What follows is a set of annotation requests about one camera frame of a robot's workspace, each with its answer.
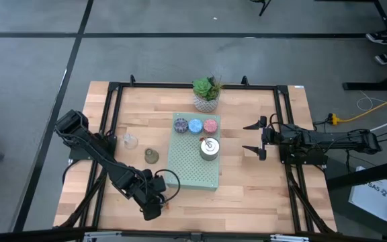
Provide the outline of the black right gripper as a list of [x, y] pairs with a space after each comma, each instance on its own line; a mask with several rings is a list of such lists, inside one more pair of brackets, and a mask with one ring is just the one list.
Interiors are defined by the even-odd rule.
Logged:
[[243, 127], [243, 130], [261, 130], [261, 148], [243, 145], [242, 148], [254, 152], [260, 161], [266, 160], [267, 151], [266, 145], [280, 145], [283, 141], [282, 135], [272, 128], [265, 128], [267, 126], [267, 117], [260, 116], [260, 119], [252, 125]]

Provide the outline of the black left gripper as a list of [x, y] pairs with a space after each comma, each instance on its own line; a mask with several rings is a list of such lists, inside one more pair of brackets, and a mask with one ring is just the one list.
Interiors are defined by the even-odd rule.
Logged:
[[138, 204], [145, 204], [142, 208], [144, 220], [161, 215], [166, 190], [162, 175], [153, 175], [149, 169], [139, 171], [133, 167], [116, 167], [112, 170], [112, 185], [125, 198], [134, 198]]

